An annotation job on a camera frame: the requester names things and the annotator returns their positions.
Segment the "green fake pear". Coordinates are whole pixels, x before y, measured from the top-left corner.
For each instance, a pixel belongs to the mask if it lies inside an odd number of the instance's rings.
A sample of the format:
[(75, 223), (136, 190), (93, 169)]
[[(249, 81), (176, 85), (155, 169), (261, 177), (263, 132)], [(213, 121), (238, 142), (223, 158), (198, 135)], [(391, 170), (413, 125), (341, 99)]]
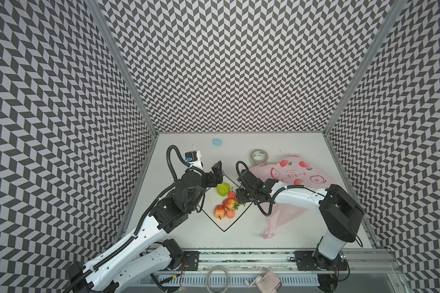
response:
[(216, 191), (220, 196), (224, 197), (229, 194), (229, 192), (231, 191), (231, 187), (227, 183), (221, 183), (217, 185)]

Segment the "fake red yellow mango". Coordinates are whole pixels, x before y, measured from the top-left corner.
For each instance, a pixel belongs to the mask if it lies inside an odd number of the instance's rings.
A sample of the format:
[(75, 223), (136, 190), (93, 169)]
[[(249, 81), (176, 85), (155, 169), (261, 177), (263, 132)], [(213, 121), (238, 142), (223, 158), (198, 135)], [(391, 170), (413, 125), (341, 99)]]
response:
[(226, 199), (222, 205), (229, 211), (236, 211), (239, 207), (239, 203), (236, 199)]

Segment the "pink plastic bag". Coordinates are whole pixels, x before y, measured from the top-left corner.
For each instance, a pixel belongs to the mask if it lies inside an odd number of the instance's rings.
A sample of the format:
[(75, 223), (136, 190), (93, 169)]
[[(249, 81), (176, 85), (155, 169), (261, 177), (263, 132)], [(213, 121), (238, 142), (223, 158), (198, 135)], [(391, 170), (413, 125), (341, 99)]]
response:
[[(257, 165), (250, 171), (262, 181), (277, 179), (287, 185), (302, 185), (308, 189), (326, 189), (336, 183), (331, 175), (298, 155), (284, 157), (275, 164)], [(298, 219), (306, 212), (304, 208), (275, 204), (271, 216), (266, 220), (267, 229), (263, 238), (274, 238), (279, 228)]]

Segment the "red fake fruit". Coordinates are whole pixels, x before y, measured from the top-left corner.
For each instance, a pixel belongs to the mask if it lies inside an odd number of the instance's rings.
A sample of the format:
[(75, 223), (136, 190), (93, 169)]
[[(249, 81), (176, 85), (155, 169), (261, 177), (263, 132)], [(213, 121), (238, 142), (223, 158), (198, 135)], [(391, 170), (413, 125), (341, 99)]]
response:
[(222, 205), (217, 205), (214, 210), (214, 217), (217, 219), (223, 219), (226, 217), (226, 209)]

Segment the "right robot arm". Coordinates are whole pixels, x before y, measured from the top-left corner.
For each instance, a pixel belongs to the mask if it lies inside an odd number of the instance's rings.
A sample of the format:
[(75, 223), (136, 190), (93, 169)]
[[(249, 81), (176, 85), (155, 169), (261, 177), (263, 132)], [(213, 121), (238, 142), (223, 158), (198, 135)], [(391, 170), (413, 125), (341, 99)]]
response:
[(277, 179), (262, 181), (253, 175), (243, 161), (238, 161), (235, 168), (240, 183), (236, 191), (238, 202), (252, 202), (265, 217), (270, 217), (274, 205), (278, 204), (320, 213), (327, 230), (311, 254), (312, 263), (319, 271), (339, 269), (343, 247), (360, 240), (358, 231), (364, 210), (359, 202), (336, 184), (326, 189), (309, 189)]

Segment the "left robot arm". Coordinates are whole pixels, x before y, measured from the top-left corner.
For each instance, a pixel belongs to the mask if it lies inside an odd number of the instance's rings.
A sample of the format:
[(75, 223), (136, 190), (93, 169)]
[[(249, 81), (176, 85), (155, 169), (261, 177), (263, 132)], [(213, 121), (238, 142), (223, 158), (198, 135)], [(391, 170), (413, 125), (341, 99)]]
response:
[(135, 229), (107, 251), (67, 269), (66, 293), (121, 293), (136, 281), (164, 269), (180, 267), (184, 251), (166, 236), (197, 210), (208, 189), (223, 181), (222, 162), (207, 173), (199, 151), (184, 156), (175, 145), (166, 151), (172, 184), (142, 214)]

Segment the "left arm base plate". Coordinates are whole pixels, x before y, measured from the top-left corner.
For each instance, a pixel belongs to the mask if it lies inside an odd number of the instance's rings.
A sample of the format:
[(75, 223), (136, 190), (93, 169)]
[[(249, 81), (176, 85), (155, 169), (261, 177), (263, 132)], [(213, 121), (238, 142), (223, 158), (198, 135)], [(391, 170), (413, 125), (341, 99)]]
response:
[(188, 250), (176, 255), (167, 267), (170, 271), (197, 271), (200, 251)]

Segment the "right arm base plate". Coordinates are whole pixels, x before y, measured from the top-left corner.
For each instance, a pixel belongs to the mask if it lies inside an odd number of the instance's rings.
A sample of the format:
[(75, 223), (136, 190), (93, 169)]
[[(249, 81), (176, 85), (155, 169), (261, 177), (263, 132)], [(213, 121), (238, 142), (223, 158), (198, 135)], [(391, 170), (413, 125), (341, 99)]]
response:
[(317, 250), (298, 250), (289, 258), (297, 265), (299, 271), (346, 271), (349, 269), (347, 260), (337, 255), (333, 260), (319, 254)]

